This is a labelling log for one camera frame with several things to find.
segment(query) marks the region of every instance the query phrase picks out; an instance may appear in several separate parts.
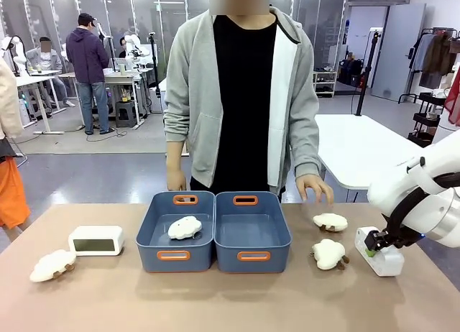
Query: person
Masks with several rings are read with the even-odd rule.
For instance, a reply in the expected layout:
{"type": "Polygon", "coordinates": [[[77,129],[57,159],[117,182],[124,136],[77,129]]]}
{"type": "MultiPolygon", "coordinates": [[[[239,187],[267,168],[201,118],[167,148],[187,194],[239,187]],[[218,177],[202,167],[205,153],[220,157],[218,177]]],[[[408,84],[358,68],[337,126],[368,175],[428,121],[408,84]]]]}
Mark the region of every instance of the person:
{"type": "Polygon", "coordinates": [[[16,79],[0,57],[0,226],[13,242],[18,229],[29,226],[30,210],[26,204],[21,175],[14,161],[16,152],[8,137],[19,136],[23,127],[19,115],[16,79]]]}
{"type": "MultiPolygon", "coordinates": [[[[40,47],[28,50],[26,52],[26,58],[34,68],[40,65],[42,70],[56,70],[61,72],[63,69],[63,64],[59,55],[51,47],[51,40],[49,37],[41,37],[40,47]]],[[[65,87],[64,82],[62,82],[59,77],[54,77],[52,79],[52,84],[63,100],[63,103],[69,107],[75,107],[75,105],[68,100],[67,88],[65,87]]],[[[51,108],[51,100],[49,96],[45,96],[45,103],[48,108],[51,108]]]]}
{"type": "Polygon", "coordinates": [[[80,14],[78,27],[67,36],[65,41],[67,57],[73,64],[78,82],[81,111],[87,135],[93,134],[93,96],[98,106],[99,134],[115,131],[109,127],[109,106],[104,78],[104,68],[109,66],[109,56],[102,41],[92,33],[95,20],[90,14],[80,14]]]}
{"type": "Polygon", "coordinates": [[[187,21],[175,36],[164,115],[167,188],[187,189],[180,158],[188,139],[191,190],[271,191],[281,199],[292,150],[300,197],[312,188],[317,201],[325,193],[332,203],[319,176],[312,44],[300,24],[260,1],[225,0],[225,9],[187,21]]]}
{"type": "Polygon", "coordinates": [[[127,57],[127,54],[126,54],[127,53],[127,46],[126,46],[127,44],[126,43],[127,43],[127,41],[124,39],[124,37],[122,37],[120,39],[120,46],[123,47],[123,51],[120,52],[118,57],[121,57],[121,58],[127,57]]]}

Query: white sheep plush toy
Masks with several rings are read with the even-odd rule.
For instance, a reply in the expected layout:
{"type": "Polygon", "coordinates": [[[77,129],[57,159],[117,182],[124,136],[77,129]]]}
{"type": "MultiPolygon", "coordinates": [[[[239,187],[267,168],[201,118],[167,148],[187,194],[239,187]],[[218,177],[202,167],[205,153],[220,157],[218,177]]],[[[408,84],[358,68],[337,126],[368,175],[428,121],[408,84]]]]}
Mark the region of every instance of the white sheep plush toy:
{"type": "Polygon", "coordinates": [[[313,256],[316,260],[316,266],[319,269],[345,269],[345,264],[348,264],[349,258],[345,255],[345,247],[330,239],[324,239],[319,244],[313,246],[313,256]]]}
{"type": "Polygon", "coordinates": [[[322,213],[313,217],[313,222],[321,231],[339,232],[348,227],[348,221],[345,217],[335,213],[322,213]]]}
{"type": "Polygon", "coordinates": [[[29,278],[32,282],[55,280],[64,272],[72,271],[75,268],[76,258],[75,253],[67,252],[64,249],[47,254],[38,261],[29,278]]]}
{"type": "Polygon", "coordinates": [[[187,216],[171,224],[167,230],[170,239],[187,239],[201,230],[201,222],[195,216],[187,216]]]}

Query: orange pants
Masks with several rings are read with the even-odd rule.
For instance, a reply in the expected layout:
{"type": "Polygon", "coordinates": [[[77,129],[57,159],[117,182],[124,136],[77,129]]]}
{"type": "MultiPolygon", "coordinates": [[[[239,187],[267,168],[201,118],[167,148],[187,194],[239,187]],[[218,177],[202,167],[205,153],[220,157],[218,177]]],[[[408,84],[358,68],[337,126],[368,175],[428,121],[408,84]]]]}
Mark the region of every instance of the orange pants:
{"type": "Polygon", "coordinates": [[[0,226],[23,224],[30,215],[21,175],[12,157],[0,163],[0,226]]]}

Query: orange handle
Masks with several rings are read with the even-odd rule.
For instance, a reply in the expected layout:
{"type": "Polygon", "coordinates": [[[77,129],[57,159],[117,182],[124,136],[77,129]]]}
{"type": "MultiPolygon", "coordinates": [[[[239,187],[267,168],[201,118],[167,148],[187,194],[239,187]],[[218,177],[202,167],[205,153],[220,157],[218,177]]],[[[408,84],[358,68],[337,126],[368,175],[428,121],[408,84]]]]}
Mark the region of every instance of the orange handle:
{"type": "Polygon", "coordinates": [[[255,195],[235,195],[233,204],[236,206],[254,206],[259,202],[259,198],[255,195]]]}
{"type": "Polygon", "coordinates": [[[172,202],[174,205],[196,205],[198,204],[198,197],[196,195],[175,195],[172,202]]]}
{"type": "Polygon", "coordinates": [[[270,252],[239,252],[237,256],[240,262],[268,262],[271,257],[270,252]]]}
{"type": "Polygon", "coordinates": [[[158,251],[157,258],[164,262],[186,262],[190,259],[189,251],[158,251]]]}

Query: cap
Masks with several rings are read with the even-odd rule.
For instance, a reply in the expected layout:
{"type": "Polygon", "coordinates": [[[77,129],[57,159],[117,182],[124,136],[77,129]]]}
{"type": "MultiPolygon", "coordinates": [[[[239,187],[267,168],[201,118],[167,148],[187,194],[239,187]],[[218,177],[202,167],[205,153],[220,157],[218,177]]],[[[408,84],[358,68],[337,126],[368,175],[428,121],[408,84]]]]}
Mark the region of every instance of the cap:
{"type": "Polygon", "coordinates": [[[78,25],[87,26],[88,23],[91,23],[91,25],[95,27],[96,25],[94,24],[93,21],[96,21],[96,18],[94,18],[93,16],[85,12],[83,12],[82,14],[78,16],[78,25]]]}

